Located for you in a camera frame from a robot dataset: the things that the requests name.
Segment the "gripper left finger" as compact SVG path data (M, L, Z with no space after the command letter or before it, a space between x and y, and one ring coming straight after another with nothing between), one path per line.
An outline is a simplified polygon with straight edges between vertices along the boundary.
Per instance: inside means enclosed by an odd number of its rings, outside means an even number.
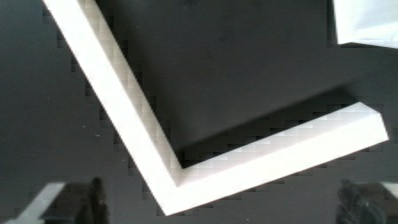
M110 224L101 179L48 183L9 224Z

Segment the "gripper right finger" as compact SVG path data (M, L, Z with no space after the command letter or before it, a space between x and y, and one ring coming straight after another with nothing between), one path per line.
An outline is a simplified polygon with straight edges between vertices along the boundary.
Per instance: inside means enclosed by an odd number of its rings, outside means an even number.
M335 224L398 224L398 182L341 181Z

